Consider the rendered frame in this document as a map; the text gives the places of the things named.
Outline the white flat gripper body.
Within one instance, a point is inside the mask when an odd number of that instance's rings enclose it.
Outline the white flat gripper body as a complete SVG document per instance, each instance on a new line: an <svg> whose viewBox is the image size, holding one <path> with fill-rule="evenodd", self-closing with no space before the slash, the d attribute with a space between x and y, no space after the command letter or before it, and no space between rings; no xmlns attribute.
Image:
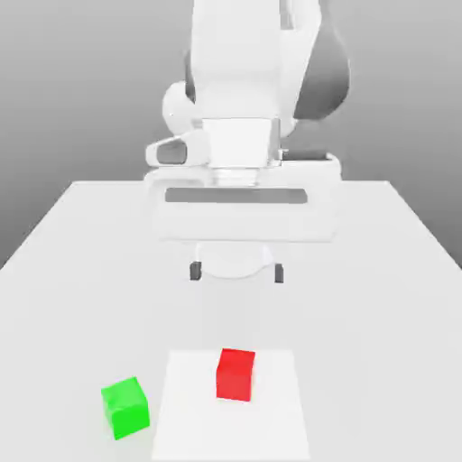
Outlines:
<svg viewBox="0 0 462 462"><path fill-rule="evenodd" d="M337 231L341 164L282 161L253 187L218 187L206 166L163 166L144 179L154 233L162 240L328 242Z"/></svg>

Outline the small green cube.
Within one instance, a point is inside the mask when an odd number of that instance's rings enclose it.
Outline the small green cube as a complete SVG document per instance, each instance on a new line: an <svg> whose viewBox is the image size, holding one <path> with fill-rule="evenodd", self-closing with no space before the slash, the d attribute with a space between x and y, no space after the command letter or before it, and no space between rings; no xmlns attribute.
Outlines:
<svg viewBox="0 0 462 462"><path fill-rule="evenodd" d="M150 412L143 388L135 376L101 389L104 414L115 440L150 426Z"/></svg>

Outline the small red cube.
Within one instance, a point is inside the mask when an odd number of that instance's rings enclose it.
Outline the small red cube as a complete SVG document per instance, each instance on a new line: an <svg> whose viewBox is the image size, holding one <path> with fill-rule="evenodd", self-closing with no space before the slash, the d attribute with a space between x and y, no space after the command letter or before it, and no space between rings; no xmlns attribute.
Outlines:
<svg viewBox="0 0 462 462"><path fill-rule="evenodd" d="M216 371L216 397L250 402L254 351L223 348Z"/></svg>

